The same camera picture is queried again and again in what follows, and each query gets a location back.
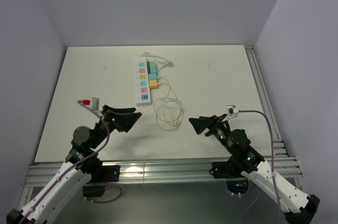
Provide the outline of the white multicolour power strip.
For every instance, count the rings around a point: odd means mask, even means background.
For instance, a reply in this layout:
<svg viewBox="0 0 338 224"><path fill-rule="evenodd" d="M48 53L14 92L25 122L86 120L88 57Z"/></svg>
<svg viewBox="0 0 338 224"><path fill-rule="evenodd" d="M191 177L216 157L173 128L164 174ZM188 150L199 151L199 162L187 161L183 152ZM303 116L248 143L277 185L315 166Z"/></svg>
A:
<svg viewBox="0 0 338 224"><path fill-rule="evenodd" d="M135 104L136 106L147 106L152 103L147 61L145 57L137 57L133 61Z"/></svg>

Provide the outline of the yellow charger plug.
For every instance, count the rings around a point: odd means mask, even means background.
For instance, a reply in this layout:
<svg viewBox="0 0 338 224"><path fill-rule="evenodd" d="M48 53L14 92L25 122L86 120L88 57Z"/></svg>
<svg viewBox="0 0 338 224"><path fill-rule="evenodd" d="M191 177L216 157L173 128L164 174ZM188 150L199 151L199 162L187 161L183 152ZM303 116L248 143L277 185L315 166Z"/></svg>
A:
<svg viewBox="0 0 338 224"><path fill-rule="evenodd" d="M150 89L156 89L156 88L158 88L158 81L157 80L150 80L149 81L149 88Z"/></svg>

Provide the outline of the light blue charger plug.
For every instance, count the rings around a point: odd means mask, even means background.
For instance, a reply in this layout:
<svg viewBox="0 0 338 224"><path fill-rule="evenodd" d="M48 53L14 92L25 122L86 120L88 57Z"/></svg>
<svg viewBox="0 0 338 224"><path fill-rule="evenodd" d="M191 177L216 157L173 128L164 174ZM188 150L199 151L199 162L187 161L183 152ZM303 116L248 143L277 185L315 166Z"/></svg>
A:
<svg viewBox="0 0 338 224"><path fill-rule="evenodd" d="M148 74L148 79L149 80L157 80L157 74L156 73Z"/></svg>

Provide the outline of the teal usb charger plug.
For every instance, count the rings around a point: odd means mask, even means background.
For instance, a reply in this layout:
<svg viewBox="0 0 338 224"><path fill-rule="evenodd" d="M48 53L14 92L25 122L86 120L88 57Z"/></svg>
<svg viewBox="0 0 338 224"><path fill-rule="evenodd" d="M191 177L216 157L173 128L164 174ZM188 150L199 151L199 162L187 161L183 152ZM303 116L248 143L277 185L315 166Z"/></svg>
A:
<svg viewBox="0 0 338 224"><path fill-rule="evenodd" d="M148 67L148 74L157 74L156 67Z"/></svg>

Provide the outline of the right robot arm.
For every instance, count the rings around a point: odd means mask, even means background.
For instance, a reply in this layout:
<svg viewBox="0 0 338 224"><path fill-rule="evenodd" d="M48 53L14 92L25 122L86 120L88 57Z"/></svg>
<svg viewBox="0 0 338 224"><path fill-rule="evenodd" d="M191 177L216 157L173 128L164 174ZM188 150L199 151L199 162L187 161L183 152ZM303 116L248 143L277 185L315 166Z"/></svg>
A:
<svg viewBox="0 0 338 224"><path fill-rule="evenodd" d="M210 174L215 179L246 177L270 196L288 223L311 223L320 199L293 186L250 144L244 129L231 130L229 115L189 118L195 132L214 136L230 153L227 161L213 162Z"/></svg>

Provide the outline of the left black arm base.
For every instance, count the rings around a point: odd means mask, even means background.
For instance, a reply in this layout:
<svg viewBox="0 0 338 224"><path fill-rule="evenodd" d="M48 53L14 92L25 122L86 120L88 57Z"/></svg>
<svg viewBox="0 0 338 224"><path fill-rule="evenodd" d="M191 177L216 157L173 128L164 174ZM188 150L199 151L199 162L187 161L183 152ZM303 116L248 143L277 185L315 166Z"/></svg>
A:
<svg viewBox="0 0 338 224"><path fill-rule="evenodd" d="M103 165L94 174L89 183L100 183L100 185L88 185L82 188L82 195L86 198L100 198L103 196L107 183L119 181L120 165Z"/></svg>

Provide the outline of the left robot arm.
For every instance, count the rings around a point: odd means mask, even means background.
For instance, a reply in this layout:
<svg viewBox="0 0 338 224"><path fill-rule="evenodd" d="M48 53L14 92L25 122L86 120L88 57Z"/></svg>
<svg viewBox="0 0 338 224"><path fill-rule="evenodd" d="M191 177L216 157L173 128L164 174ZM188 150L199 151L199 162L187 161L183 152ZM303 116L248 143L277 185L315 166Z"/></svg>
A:
<svg viewBox="0 0 338 224"><path fill-rule="evenodd" d="M73 132L71 150L47 185L22 209L12 209L7 223L52 223L71 198L89 181L103 175L98 154L109 142L113 131L129 132L141 118L136 108L112 108L95 111L83 100L78 104L98 118L94 128L80 126Z"/></svg>

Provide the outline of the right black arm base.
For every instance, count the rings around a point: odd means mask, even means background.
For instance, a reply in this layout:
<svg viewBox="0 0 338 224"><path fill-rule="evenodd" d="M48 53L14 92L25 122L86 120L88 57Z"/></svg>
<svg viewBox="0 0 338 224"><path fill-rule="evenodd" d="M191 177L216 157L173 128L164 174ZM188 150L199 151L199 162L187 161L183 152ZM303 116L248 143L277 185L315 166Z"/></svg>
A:
<svg viewBox="0 0 338 224"><path fill-rule="evenodd" d="M245 194L249 191L250 184L248 178L241 175L240 171L229 161L212 162L209 174L214 179L224 179L230 193Z"/></svg>

